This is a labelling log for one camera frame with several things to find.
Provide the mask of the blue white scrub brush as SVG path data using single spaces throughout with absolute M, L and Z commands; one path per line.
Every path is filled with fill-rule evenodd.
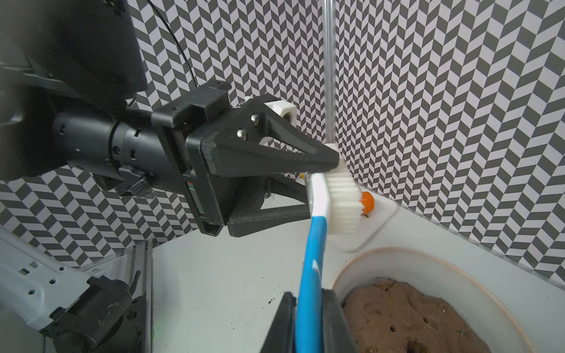
M 357 232 L 363 211 L 362 193 L 346 166 L 306 175 L 311 223 L 297 301 L 295 347 L 322 351 L 322 272 L 328 235 Z

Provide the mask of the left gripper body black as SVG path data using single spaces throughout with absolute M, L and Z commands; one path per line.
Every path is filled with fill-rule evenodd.
M 247 178 L 210 170 L 202 143 L 219 128 L 232 106 L 231 84 L 212 79 L 154 111 L 157 133 L 177 185 L 184 195 L 198 230 L 217 236 L 223 227 L 232 236 L 246 236 L 247 225 L 238 207 Z

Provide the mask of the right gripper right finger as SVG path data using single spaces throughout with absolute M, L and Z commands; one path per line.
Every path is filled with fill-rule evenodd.
M 322 340 L 325 353 L 357 353 L 347 319 L 335 291 L 322 290 Z

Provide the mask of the white ceramic pot with mud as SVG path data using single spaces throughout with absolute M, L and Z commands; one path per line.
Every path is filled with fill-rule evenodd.
M 384 247 L 335 275 L 356 352 L 535 352 L 489 290 L 431 254 Z

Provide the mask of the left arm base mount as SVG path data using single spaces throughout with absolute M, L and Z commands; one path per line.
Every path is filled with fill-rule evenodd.
M 134 296 L 141 275 L 137 270 L 130 285 L 91 277 L 79 299 L 54 310 L 40 334 L 52 339 L 56 352 L 146 352 L 147 298 Z

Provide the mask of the orange toy fruit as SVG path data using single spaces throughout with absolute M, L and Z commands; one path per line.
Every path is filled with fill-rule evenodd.
M 363 205 L 363 215 L 368 217 L 375 209 L 375 199 L 369 191 L 361 193 L 361 204 Z

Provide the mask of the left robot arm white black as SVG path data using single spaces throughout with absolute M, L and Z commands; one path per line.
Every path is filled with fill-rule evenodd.
M 1 3 L 1 178 L 62 166 L 122 197 L 185 197 L 199 230 L 234 237 L 310 217 L 291 173 L 327 172 L 338 152 L 266 103 L 241 107 L 212 79 L 149 112 L 127 100 L 147 88 L 126 1 Z

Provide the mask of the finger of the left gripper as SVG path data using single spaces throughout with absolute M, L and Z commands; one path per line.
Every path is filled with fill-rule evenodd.
M 298 205 L 263 209 L 266 194 L 298 201 Z M 282 224 L 310 218 L 306 187 L 283 175 L 247 177 L 240 200 L 235 204 L 227 228 L 235 238 L 251 235 Z
M 262 118 L 255 127 L 251 116 Z M 260 144 L 272 137 L 273 146 Z M 300 132 L 263 102 L 251 99 L 232 107 L 219 128 L 202 143 L 210 170 L 218 175 L 235 173 L 244 177 L 271 174 L 327 172 L 338 166 L 334 149 Z

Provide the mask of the white cutting board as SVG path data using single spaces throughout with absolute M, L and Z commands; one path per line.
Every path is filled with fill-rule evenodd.
M 375 237 L 380 228 L 395 214 L 398 205 L 373 191 L 375 209 L 367 217 L 363 216 L 356 235 L 330 235 L 328 241 L 348 253 L 361 251 Z

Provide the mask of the aluminium front rail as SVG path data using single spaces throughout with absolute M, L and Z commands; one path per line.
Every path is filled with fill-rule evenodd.
M 75 269 L 1 229 L 1 303 L 15 311 L 28 326 L 40 332 L 52 323 L 50 315 L 69 308 L 87 290 L 91 277 L 120 279 L 130 285 L 142 271 L 135 297 L 147 298 L 149 344 L 153 350 L 153 258 L 155 240 L 149 239 L 118 254 Z

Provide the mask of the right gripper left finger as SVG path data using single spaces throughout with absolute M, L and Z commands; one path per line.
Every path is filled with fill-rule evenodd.
M 297 298 L 285 292 L 260 353 L 295 353 L 296 309 Z

